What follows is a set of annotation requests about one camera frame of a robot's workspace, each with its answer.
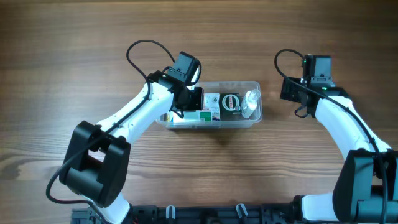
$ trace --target wooden table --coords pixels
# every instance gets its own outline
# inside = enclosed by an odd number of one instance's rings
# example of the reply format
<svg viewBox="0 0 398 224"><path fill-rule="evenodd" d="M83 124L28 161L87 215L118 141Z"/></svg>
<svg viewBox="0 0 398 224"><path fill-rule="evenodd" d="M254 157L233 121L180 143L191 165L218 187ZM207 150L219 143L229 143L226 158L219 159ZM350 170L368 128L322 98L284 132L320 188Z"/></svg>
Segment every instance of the wooden table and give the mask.
<svg viewBox="0 0 398 224"><path fill-rule="evenodd" d="M264 118L250 129L168 131L153 124L131 151L123 193L133 205L289 202L333 190L343 159L315 119L280 100L274 55L283 48L333 57L333 78L380 138L398 146L395 1L2 1L0 5L0 223L68 223L45 197L74 127L96 123L142 88L128 64L139 39L183 50L202 81L255 80ZM132 59L150 73L171 65L158 46ZM280 59L299 77L300 60ZM77 198L58 183L62 199Z"/></svg>

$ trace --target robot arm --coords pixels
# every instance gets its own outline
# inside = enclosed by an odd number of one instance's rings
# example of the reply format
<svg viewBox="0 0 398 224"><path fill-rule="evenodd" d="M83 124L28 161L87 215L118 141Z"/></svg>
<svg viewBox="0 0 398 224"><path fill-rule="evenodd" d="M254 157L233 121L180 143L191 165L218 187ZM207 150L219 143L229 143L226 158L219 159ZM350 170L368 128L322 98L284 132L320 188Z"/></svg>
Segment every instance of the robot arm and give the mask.
<svg viewBox="0 0 398 224"><path fill-rule="evenodd" d="M303 58L302 78L287 77L279 70L277 56L283 51ZM397 154L359 117L344 89L335 87L331 78L330 57L302 56L287 49L275 56L275 66L284 77L280 97L300 102L302 105L295 114L301 118L311 115L324 125L345 159L333 193L295 198L300 204L300 216L309 221L369 223L385 217L388 222L396 222L397 198L386 195L387 192L398 193L398 190L394 188L395 184L387 185L386 182L396 182ZM304 108L307 108L307 114L298 115L297 112ZM380 164L384 163L389 165L381 167ZM383 189L372 185L374 174L383 179Z"/></svg>
<svg viewBox="0 0 398 224"><path fill-rule="evenodd" d="M102 151L104 161L96 160L86 151L61 171L60 182L91 201L108 223L121 223L130 210L121 189L126 180L131 145L162 114L179 110L183 116L186 110L201 110L203 89L187 88L197 82L200 72L199 61L181 52L167 73L150 74L149 84L117 113L96 125L81 122L72 134L64 163L91 142L95 144L89 150ZM148 87L150 95L145 100Z"/></svg>

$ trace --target black mounting bracket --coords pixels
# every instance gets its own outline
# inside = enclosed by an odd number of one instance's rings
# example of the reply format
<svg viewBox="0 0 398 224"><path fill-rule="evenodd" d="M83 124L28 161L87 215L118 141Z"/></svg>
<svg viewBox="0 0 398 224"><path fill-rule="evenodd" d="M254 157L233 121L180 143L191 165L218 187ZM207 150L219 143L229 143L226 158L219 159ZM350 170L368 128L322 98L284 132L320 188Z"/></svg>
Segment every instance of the black mounting bracket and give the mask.
<svg viewBox="0 0 398 224"><path fill-rule="evenodd" d="M389 198L387 199L386 222L398 222L398 152L383 155ZM377 165L375 153L364 149L351 150L333 191L333 208L341 222L379 222L382 209L382 186L372 185Z"/></svg>
<svg viewBox="0 0 398 224"><path fill-rule="evenodd" d="M88 155L78 156L68 169L60 173L60 182L74 193L92 199L99 207L107 207L119 195L126 181L131 145L124 137L105 134L101 127L82 121L73 131L63 162L84 149L90 141L102 138L90 150L105 153L101 162Z"/></svg>

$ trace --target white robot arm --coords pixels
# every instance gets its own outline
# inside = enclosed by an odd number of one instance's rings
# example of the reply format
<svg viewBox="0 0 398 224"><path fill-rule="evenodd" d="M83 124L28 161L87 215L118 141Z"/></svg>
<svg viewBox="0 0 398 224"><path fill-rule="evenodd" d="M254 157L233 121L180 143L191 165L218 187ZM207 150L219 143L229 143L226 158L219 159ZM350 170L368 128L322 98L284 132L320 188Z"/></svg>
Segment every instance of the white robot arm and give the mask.
<svg viewBox="0 0 398 224"><path fill-rule="evenodd" d="M334 100L350 110L363 122L365 127L375 138L375 142L380 152L387 152L391 147L380 140L366 125L362 118L357 114L353 107L353 102L343 96L331 96ZM344 160L348 153L353 149L364 149L374 152L372 144L367 139L364 131L343 108L326 99L319 99L316 119L326 127L333 140L336 142ZM338 221L333 209L333 193L321 195L306 195L302 198L303 217L308 221Z"/></svg>
<svg viewBox="0 0 398 224"><path fill-rule="evenodd" d="M117 113L96 125L81 122L72 134L63 166L47 186L47 197L55 203L87 203L104 222L121 223L130 210L121 189L126 180L131 146L162 114L172 110L183 116L185 110L201 110L203 89L193 86L200 74L200 62L180 52L172 67L150 74L140 93ZM88 150L103 151L104 161L89 156ZM61 183L87 200L53 198L50 189L58 175Z"/></svg>

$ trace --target small bottle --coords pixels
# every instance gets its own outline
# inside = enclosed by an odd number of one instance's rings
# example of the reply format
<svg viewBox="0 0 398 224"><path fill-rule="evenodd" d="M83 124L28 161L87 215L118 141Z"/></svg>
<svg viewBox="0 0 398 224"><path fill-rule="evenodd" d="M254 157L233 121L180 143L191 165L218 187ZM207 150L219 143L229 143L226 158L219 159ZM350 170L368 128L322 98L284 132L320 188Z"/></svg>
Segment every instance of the small bottle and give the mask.
<svg viewBox="0 0 398 224"><path fill-rule="evenodd" d="M257 108L257 101L261 96L260 91L252 90L248 91L242 100L242 116L249 118Z"/></svg>

